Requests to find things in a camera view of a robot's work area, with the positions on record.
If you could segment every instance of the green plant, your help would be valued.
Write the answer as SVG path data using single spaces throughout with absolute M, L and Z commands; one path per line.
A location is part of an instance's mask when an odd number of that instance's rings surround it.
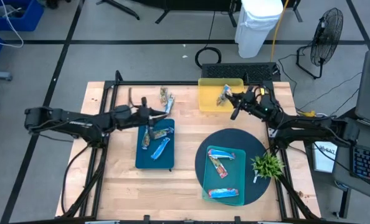
M 281 161 L 276 156 L 267 152 L 263 157 L 256 156 L 255 159 L 251 159 L 254 163 L 253 170 L 258 172 L 260 177 L 273 177 L 278 178 L 282 175 L 281 168 L 285 167 Z

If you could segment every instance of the black fan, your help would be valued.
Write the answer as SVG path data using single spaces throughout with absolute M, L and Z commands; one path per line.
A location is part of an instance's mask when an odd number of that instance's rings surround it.
M 337 8 L 332 8 L 329 11 L 326 11 L 320 19 L 320 23 L 316 27 L 312 42 L 297 50 L 296 65 L 311 75 L 314 79 L 321 78 L 323 65 L 328 63 L 330 58 L 333 56 L 334 50 L 336 50 L 337 44 L 339 43 L 342 29 L 343 13 Z M 308 47 L 311 47 L 311 62 L 314 65 L 321 67 L 320 75 L 318 77 L 298 63 L 300 51 L 304 51 L 304 49 Z

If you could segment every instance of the snack bar wrapper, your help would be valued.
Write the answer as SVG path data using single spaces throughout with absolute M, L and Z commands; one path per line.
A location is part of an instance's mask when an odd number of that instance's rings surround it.
M 224 102 L 227 100 L 227 98 L 225 97 L 225 94 L 232 96 L 232 91 L 230 89 L 230 86 L 226 84 L 224 85 L 224 89 L 217 99 L 217 106 L 223 105 Z
M 161 142 L 160 146 L 155 150 L 155 152 L 150 156 L 150 158 L 156 160 L 161 153 L 163 152 L 164 148 L 167 146 L 167 143 L 170 141 L 170 138 L 165 138 Z
M 168 134 L 174 133 L 174 128 L 164 128 L 162 130 L 153 131 L 154 139 L 166 137 Z M 148 149 L 150 144 L 150 136 L 148 134 L 148 128 L 146 128 L 145 135 L 142 140 L 142 149 Z
M 150 136 L 148 134 L 148 128 L 145 128 L 145 134 L 143 135 L 142 139 L 142 149 L 148 149 L 150 144 Z
M 225 170 L 222 163 L 218 159 L 214 159 L 210 156 L 209 156 L 209 158 L 210 158 L 211 162 L 213 163 L 214 167 L 216 168 L 216 170 L 217 170 L 218 174 L 220 175 L 221 179 L 226 177 L 228 175 L 228 172 L 227 172 L 227 170 Z
M 168 95 L 167 87 L 163 87 L 163 86 L 160 87 L 160 103 L 163 106 L 167 105 L 167 102 L 168 102 L 167 95 Z
M 237 189 L 214 189 L 209 190 L 210 198 L 223 198 L 223 197 L 235 197 L 239 195 Z
M 172 128 L 172 127 L 164 128 L 162 130 L 153 131 L 153 133 L 154 133 L 154 138 L 159 139 L 159 138 L 162 138 L 162 137 L 166 137 L 168 134 L 174 133 L 174 128 Z
M 235 159 L 234 153 L 230 154 L 216 149 L 210 149 L 208 155 L 213 159 Z
M 173 107 L 173 104 L 174 104 L 174 100 L 175 100 L 175 97 L 172 94 L 170 94 L 170 97 L 168 98 L 168 102 L 167 102 L 167 105 L 166 105 L 166 109 L 164 111 L 167 114 L 170 114 L 171 108 Z

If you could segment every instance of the wooden tabletop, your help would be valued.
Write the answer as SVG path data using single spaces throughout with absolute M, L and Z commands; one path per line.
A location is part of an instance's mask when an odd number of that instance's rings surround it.
M 103 82 L 88 83 L 81 113 L 98 113 L 103 85 Z M 148 106 L 156 110 L 163 109 L 159 102 L 160 86 L 119 86 L 116 105 L 127 104 L 129 87 L 132 87 L 134 104 L 140 104 L 141 97 L 145 96 Z M 295 114 L 289 83 L 276 82 L 274 88 L 275 96 L 285 112 Z M 138 128 L 114 131 L 108 147 L 97 218 L 142 220 L 144 215 L 150 215 L 151 220 L 233 221 L 234 216 L 240 216 L 243 221 L 280 220 L 275 181 L 271 180 L 267 191 L 254 203 L 234 207 L 203 200 L 202 187 L 194 170 L 196 151 L 208 135 L 224 128 L 238 128 L 254 135 L 268 147 L 265 124 L 245 112 L 240 112 L 237 119 L 232 121 L 231 113 L 199 111 L 197 86 L 168 86 L 168 90 L 176 97 L 171 112 L 171 118 L 176 122 L 173 171 L 137 169 L 135 155 Z M 75 140 L 70 159 L 85 145 L 83 140 Z M 302 142 L 293 142 L 292 146 L 304 150 Z M 83 190 L 90 152 L 89 149 L 83 153 L 69 170 L 64 199 L 66 209 Z M 301 199 L 320 217 L 306 156 L 292 149 L 288 149 L 287 154 L 294 189 L 302 192 Z M 291 217 L 289 197 L 284 188 L 283 195 L 287 215 Z M 92 200 L 93 192 L 89 196 L 87 214 L 90 214 Z M 58 206 L 57 215 L 61 214 Z

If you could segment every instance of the blue tray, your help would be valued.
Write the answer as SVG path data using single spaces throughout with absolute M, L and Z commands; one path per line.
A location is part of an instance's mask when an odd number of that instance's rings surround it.
M 173 119 L 164 119 L 159 121 L 155 126 L 154 130 L 160 130 L 164 128 L 174 127 Z M 136 160 L 135 167 L 138 169 L 171 169 L 174 167 L 174 134 L 169 134 L 167 138 L 170 141 L 167 143 L 166 148 L 161 153 L 157 160 L 153 160 L 150 156 L 155 152 L 158 146 L 161 144 L 164 138 L 151 140 L 148 149 L 142 149 L 142 140 L 146 131 L 146 126 L 138 128 L 138 140 L 136 143 Z
M 37 0 L 4 0 L 4 4 L 13 4 L 26 9 L 22 17 L 9 18 L 16 31 L 34 31 L 44 13 L 44 8 L 37 2 Z M 0 17 L 0 30 L 12 30 L 6 18 Z

